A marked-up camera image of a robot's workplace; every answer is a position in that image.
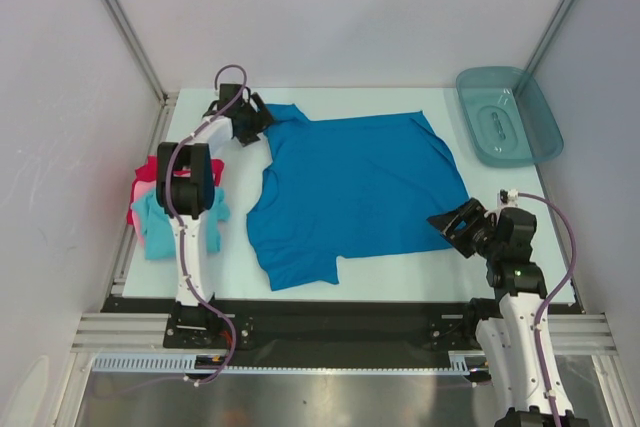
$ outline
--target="teal plastic basket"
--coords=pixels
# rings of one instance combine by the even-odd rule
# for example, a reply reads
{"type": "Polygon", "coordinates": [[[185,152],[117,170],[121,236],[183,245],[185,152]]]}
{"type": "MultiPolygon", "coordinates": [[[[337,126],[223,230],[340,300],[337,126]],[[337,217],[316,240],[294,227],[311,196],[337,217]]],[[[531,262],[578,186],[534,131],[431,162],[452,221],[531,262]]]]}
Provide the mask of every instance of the teal plastic basket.
{"type": "Polygon", "coordinates": [[[533,76],[515,67],[477,67],[456,88],[478,158],[492,167],[523,167],[562,152],[558,124],[533,76]]]}

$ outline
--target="blue fabric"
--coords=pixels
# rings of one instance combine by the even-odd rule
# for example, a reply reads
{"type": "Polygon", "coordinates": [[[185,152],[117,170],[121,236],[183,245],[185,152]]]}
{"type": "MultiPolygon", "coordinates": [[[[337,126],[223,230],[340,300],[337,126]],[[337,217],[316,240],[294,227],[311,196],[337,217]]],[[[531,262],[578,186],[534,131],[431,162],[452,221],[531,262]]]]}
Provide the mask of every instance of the blue fabric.
{"type": "Polygon", "coordinates": [[[469,196],[421,112],[312,122],[295,105],[269,109],[273,163],[247,230],[272,290],[337,284],[337,256],[449,247],[427,217],[469,196]]]}
{"type": "MultiPolygon", "coordinates": [[[[148,260],[166,259],[176,256],[176,245],[169,216],[158,204],[156,190],[152,189],[140,197],[131,206],[140,216],[140,228],[144,237],[144,256],[148,260]]],[[[224,190],[216,188],[213,206],[207,219],[207,251],[220,251],[220,232],[218,221],[227,221],[231,216],[229,207],[224,202],[224,190]]]]}

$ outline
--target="reflective floor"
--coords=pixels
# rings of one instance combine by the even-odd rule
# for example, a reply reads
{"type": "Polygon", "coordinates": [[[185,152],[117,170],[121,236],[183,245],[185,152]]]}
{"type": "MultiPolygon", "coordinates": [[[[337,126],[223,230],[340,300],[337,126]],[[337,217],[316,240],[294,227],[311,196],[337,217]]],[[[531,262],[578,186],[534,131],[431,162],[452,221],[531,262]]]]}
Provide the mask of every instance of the reflective floor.
{"type": "MultiPolygon", "coordinates": [[[[611,422],[590,357],[558,359],[578,417],[611,422]]],[[[460,377],[226,374],[195,389],[162,376],[92,374],[77,427],[493,427],[493,387],[460,377]]]]}

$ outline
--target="white wall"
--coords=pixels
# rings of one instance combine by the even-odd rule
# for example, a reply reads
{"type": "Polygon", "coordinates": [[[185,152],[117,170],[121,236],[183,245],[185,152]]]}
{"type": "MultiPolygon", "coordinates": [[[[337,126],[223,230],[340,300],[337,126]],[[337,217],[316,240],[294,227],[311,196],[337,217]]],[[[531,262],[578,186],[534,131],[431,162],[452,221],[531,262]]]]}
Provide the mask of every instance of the white wall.
{"type": "Polygon", "coordinates": [[[524,66],[559,0],[120,0],[167,89],[228,62],[253,86],[443,86],[524,66]]]}
{"type": "Polygon", "coordinates": [[[158,104],[101,0],[0,0],[0,99],[0,419],[47,355],[44,425],[158,104]]]}
{"type": "Polygon", "coordinates": [[[578,287],[640,393],[640,0],[578,0],[537,78],[565,139],[543,169],[578,235],[578,287]]]}

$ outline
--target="red cloth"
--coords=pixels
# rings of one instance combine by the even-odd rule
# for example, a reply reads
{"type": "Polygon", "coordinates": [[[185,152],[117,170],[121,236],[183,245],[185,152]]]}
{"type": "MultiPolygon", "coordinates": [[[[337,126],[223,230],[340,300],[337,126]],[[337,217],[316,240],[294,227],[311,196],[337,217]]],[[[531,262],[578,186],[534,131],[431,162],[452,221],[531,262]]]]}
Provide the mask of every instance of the red cloth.
{"type": "MultiPolygon", "coordinates": [[[[213,171],[213,183],[216,187],[220,186],[220,180],[222,179],[222,171],[224,170],[224,162],[220,159],[213,159],[211,161],[211,170],[213,171]]],[[[179,170],[176,175],[185,175],[189,173],[188,170],[179,170]]],[[[147,163],[142,167],[136,169],[136,180],[131,184],[131,193],[129,194],[129,210],[127,212],[127,224],[133,225],[133,217],[131,216],[131,204],[133,203],[133,189],[136,186],[136,182],[153,182],[157,180],[158,174],[158,158],[155,155],[147,157],[147,163]]]]}

